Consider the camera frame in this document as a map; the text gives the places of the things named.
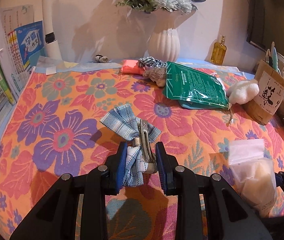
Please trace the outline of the clear bag of cotton pads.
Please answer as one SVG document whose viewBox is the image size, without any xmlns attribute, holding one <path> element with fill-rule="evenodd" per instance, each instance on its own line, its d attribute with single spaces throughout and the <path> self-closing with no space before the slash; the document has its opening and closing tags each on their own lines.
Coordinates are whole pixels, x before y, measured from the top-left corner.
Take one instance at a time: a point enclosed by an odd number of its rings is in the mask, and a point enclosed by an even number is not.
<svg viewBox="0 0 284 240">
<path fill-rule="evenodd" d="M 264 157 L 263 139 L 235 140 L 229 144 L 228 165 L 239 195 L 268 217 L 277 198 L 273 160 Z"/>
</svg>

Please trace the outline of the blue plaid bow hairclip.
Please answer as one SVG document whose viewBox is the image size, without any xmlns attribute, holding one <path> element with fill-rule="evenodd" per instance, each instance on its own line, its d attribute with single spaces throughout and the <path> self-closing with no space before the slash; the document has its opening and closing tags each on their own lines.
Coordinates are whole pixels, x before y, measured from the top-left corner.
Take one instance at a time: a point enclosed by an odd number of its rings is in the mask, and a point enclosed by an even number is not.
<svg viewBox="0 0 284 240">
<path fill-rule="evenodd" d="M 136 117 L 129 103 L 113 108 L 100 122 L 130 143 L 126 149 L 123 186 L 141 186 L 144 184 L 143 174 L 158 172 L 151 143 L 160 135 L 160 129 Z"/>
</svg>

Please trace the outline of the white fluffy plush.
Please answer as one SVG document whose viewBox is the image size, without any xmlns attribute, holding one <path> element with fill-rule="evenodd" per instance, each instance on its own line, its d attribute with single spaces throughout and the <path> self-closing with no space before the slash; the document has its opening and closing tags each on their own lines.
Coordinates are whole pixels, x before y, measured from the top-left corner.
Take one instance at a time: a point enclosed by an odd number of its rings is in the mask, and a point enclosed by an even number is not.
<svg viewBox="0 0 284 240">
<path fill-rule="evenodd" d="M 243 105 L 255 98 L 259 93 L 258 81 L 242 80 L 227 89 L 227 97 L 232 105 Z"/>
</svg>

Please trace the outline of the green foil packet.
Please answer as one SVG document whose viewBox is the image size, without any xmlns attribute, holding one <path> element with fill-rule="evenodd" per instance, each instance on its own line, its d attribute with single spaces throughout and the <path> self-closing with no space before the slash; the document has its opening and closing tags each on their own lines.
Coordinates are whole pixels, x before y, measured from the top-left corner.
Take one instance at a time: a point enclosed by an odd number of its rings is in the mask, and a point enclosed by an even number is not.
<svg viewBox="0 0 284 240">
<path fill-rule="evenodd" d="M 218 78 L 199 70 L 168 62 L 163 95 L 188 109 L 228 109 L 226 89 Z"/>
</svg>

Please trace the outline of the brown paper pen holder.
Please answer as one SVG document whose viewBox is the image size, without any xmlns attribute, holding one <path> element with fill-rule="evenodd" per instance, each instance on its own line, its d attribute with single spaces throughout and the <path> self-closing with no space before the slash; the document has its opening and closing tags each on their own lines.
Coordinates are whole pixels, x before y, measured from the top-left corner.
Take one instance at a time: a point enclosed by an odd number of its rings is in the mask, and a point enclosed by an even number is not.
<svg viewBox="0 0 284 240">
<path fill-rule="evenodd" d="M 278 55 L 274 42 L 259 62 L 254 80 L 259 93 L 243 105 L 246 113 L 257 123 L 267 125 L 284 99 L 284 78 L 278 67 Z"/>
</svg>

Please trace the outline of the brown fuzzy scrunchie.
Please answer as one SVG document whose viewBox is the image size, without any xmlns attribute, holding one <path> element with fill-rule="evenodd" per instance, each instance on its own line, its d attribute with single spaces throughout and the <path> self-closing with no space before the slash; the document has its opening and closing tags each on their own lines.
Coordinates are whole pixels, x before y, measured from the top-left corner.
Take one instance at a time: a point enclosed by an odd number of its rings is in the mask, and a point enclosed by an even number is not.
<svg viewBox="0 0 284 240">
<path fill-rule="evenodd" d="M 146 68 L 143 77 L 151 79 L 158 87 L 166 85 L 166 67 L 149 67 Z"/>
</svg>

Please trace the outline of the amber glass bottle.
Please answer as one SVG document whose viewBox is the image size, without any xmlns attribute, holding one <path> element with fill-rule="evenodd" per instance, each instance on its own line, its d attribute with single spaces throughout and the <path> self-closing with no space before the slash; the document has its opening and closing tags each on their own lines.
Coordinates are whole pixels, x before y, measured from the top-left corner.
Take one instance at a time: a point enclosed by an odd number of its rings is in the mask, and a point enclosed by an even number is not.
<svg viewBox="0 0 284 240">
<path fill-rule="evenodd" d="M 213 46 L 213 51 L 211 54 L 211 63 L 215 65 L 221 66 L 227 51 L 227 47 L 225 45 L 225 36 L 222 35 L 219 41 L 216 41 Z"/>
</svg>

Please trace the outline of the small panda figurine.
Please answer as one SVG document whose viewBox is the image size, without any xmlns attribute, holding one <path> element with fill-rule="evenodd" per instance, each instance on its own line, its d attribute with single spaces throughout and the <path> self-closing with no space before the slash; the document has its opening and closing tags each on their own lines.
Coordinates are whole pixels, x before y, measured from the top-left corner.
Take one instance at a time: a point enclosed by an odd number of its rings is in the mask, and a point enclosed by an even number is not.
<svg viewBox="0 0 284 240">
<path fill-rule="evenodd" d="M 95 55 L 95 61 L 97 63 L 108 63 L 109 62 L 109 58 L 107 58 L 104 55 L 97 54 L 97 55 Z"/>
</svg>

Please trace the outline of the pink red pouch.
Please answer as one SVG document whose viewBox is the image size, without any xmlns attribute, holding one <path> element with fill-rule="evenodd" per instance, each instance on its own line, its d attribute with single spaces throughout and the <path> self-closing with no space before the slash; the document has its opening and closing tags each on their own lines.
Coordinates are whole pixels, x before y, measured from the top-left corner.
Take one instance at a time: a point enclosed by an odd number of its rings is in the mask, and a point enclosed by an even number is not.
<svg viewBox="0 0 284 240">
<path fill-rule="evenodd" d="M 137 60 L 123 60 L 121 73 L 122 74 L 134 74 L 134 75 L 143 75 L 145 69 L 139 67 L 139 61 Z"/>
</svg>

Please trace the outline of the striped blue white scrunchie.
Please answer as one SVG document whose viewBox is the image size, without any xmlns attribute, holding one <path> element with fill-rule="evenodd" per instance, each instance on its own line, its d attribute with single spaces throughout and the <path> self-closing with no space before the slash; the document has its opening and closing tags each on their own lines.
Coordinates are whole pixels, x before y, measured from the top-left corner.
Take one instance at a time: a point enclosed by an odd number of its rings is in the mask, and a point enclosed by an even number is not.
<svg viewBox="0 0 284 240">
<path fill-rule="evenodd" d="M 139 68 L 166 68 L 167 63 L 154 57 L 142 57 L 138 60 L 137 65 Z"/>
</svg>

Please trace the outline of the blue study book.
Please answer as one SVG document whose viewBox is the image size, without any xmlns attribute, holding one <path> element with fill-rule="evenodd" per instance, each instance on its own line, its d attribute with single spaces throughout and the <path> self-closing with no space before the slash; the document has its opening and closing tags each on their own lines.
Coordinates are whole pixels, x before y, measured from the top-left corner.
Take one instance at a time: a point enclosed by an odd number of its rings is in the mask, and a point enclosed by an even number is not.
<svg viewBox="0 0 284 240">
<path fill-rule="evenodd" d="M 19 63 L 24 71 L 29 71 L 30 57 L 44 47 L 43 21 L 18 27 L 13 34 Z"/>
</svg>

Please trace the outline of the white ribbed vase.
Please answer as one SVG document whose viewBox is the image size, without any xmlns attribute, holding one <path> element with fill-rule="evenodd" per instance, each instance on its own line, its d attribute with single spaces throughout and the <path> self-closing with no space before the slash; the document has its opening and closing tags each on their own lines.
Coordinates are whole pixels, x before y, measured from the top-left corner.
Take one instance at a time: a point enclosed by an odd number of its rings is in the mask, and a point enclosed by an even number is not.
<svg viewBox="0 0 284 240">
<path fill-rule="evenodd" d="M 175 62 L 181 49 L 176 27 L 176 19 L 181 13 L 158 9 L 152 14 L 156 17 L 156 25 L 149 40 L 148 54 L 164 62 Z"/>
</svg>

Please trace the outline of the black television screen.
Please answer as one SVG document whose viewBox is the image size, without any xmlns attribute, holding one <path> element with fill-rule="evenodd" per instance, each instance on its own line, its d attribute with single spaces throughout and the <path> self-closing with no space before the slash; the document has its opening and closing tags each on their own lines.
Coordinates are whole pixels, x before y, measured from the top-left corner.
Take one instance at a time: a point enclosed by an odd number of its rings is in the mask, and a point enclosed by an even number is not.
<svg viewBox="0 0 284 240">
<path fill-rule="evenodd" d="M 284 0 L 248 0 L 247 42 L 266 51 L 275 43 L 284 57 Z"/>
</svg>

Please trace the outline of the white calendar book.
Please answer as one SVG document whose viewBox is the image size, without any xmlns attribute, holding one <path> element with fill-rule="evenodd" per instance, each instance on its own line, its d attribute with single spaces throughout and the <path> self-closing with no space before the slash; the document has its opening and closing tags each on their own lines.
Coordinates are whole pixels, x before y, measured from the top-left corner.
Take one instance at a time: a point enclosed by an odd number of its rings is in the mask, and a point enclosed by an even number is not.
<svg viewBox="0 0 284 240">
<path fill-rule="evenodd" d="M 33 20 L 32 5 L 0 8 L 0 66 L 15 101 L 18 101 L 27 82 L 27 71 L 19 55 L 15 29 Z"/>
</svg>

